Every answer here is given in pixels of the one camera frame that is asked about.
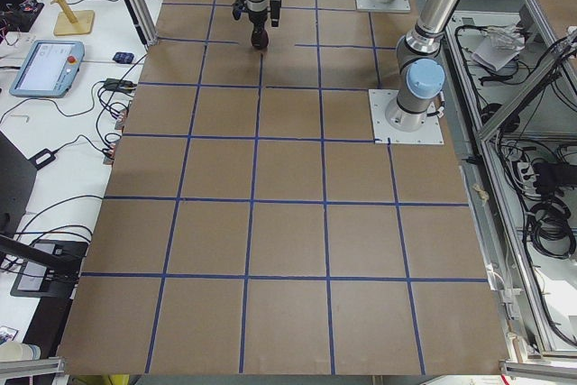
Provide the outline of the wooden stand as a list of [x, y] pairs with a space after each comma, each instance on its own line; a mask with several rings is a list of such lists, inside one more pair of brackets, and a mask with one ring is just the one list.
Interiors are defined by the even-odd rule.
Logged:
[[54, 36], [87, 35], [92, 32], [95, 20], [93, 10], [73, 11], [66, 0], [51, 2], [58, 4], [61, 9], [53, 29]]

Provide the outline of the small blue device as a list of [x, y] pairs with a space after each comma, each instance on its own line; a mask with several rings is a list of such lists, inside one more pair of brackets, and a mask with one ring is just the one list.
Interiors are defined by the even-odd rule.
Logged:
[[126, 51], [117, 51], [112, 60], [119, 64], [132, 64], [134, 60], [134, 54]]

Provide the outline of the blue teach pendant near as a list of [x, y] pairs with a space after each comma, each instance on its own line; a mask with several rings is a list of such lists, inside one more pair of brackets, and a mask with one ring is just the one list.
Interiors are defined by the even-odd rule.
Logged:
[[10, 87], [17, 97], [63, 97], [85, 55], [81, 41], [36, 41]]

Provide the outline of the crumpled white paper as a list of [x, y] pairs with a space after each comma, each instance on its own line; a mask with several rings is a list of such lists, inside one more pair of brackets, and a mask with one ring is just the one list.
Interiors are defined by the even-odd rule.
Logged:
[[481, 34], [483, 41], [472, 53], [472, 60], [495, 72], [525, 48], [525, 37], [515, 24], [483, 27]]

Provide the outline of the dark red apple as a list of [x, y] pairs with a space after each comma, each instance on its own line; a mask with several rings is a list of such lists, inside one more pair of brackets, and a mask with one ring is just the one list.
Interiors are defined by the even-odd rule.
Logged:
[[269, 35], [265, 28], [254, 28], [251, 35], [251, 44], [256, 50], [265, 50], [269, 45]]

